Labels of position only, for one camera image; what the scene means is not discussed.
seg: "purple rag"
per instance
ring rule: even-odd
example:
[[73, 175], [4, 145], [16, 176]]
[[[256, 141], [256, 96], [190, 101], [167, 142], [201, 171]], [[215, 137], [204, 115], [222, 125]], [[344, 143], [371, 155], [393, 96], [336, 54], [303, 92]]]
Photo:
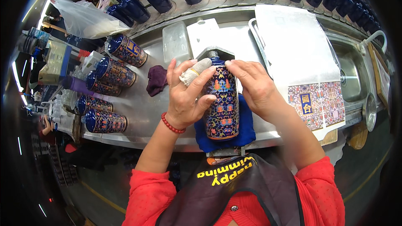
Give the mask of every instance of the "purple rag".
[[167, 72], [168, 70], [162, 66], [154, 66], [149, 69], [147, 92], [151, 97], [162, 92], [165, 85], [168, 84], [166, 79]]

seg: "red cardigan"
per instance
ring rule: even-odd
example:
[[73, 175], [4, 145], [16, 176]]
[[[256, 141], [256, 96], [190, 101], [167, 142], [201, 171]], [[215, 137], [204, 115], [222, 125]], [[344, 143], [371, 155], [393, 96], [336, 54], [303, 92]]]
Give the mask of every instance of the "red cardigan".
[[[133, 169], [130, 199], [122, 226], [155, 225], [176, 195], [168, 178], [169, 172], [155, 174]], [[334, 182], [334, 167], [329, 157], [299, 170], [295, 180], [306, 226], [345, 224], [345, 207]], [[238, 209], [231, 211], [234, 205]], [[239, 226], [270, 225], [257, 197], [247, 191], [236, 193], [229, 200], [215, 226], [227, 226], [232, 220]]]

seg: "faucet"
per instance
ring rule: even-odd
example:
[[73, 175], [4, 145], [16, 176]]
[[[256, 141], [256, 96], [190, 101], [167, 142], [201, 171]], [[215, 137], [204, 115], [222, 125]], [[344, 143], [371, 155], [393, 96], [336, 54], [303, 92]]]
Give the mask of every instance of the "faucet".
[[367, 46], [378, 35], [382, 35], [384, 37], [384, 45], [382, 46], [381, 50], [382, 50], [382, 53], [385, 54], [385, 51], [387, 50], [387, 37], [385, 37], [385, 33], [381, 30], [376, 31], [368, 39], [365, 39], [362, 42], [360, 42], [360, 44], [359, 44], [360, 51], [362, 53], [365, 53], [364, 47]]

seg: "hand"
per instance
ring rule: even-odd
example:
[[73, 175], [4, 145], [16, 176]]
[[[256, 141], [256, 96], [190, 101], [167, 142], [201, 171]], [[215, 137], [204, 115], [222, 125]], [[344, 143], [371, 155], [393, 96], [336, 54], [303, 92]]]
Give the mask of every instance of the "hand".
[[204, 85], [216, 72], [214, 66], [205, 69], [188, 87], [178, 78], [182, 72], [192, 67], [196, 62], [197, 60], [188, 60], [175, 69], [176, 59], [172, 59], [166, 74], [169, 84], [169, 107], [165, 118], [172, 127], [179, 130], [202, 118], [205, 110], [216, 100], [214, 95], [204, 95], [195, 103], [195, 99]]
[[261, 63], [227, 60], [225, 66], [240, 80], [244, 99], [259, 117], [275, 125], [277, 120], [290, 112], [291, 106], [279, 93]]

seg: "metal bowl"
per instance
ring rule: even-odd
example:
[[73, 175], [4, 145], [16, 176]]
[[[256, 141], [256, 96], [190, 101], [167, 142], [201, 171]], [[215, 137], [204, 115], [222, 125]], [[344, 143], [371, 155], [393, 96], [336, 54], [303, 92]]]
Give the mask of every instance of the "metal bowl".
[[362, 115], [363, 120], [366, 120], [367, 130], [369, 130], [369, 132], [373, 131], [377, 119], [377, 106], [375, 104], [373, 93], [367, 94], [366, 103], [363, 105]]

